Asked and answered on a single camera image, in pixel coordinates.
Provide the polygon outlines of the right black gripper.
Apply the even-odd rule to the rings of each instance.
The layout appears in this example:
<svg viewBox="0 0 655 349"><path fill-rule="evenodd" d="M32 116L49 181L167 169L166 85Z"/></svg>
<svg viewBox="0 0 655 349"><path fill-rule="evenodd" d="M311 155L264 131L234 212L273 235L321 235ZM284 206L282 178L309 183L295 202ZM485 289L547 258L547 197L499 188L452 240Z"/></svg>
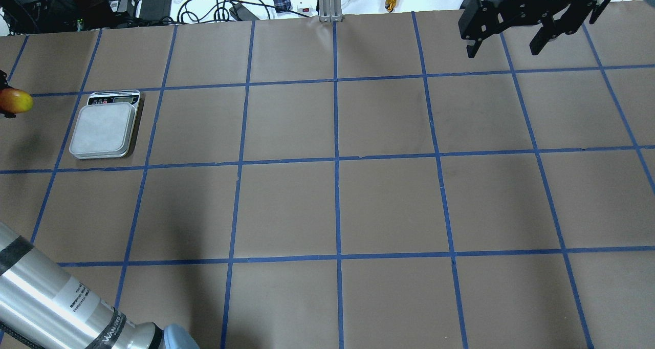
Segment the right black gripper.
<svg viewBox="0 0 655 349"><path fill-rule="evenodd" d="M466 53L474 58L482 42L496 30L542 25L531 40L531 54L538 55L561 34L575 34L594 11L598 0L463 0L458 20Z"/></svg>

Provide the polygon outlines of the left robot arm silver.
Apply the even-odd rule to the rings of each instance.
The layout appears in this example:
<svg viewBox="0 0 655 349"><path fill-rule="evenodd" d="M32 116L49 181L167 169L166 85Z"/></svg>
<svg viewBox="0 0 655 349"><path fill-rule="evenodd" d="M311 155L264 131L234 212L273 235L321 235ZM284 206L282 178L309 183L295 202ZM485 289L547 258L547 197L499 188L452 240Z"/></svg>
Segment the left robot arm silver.
<svg viewBox="0 0 655 349"><path fill-rule="evenodd" d="M2 331L31 348L197 348L180 325L141 324L2 225Z"/></svg>

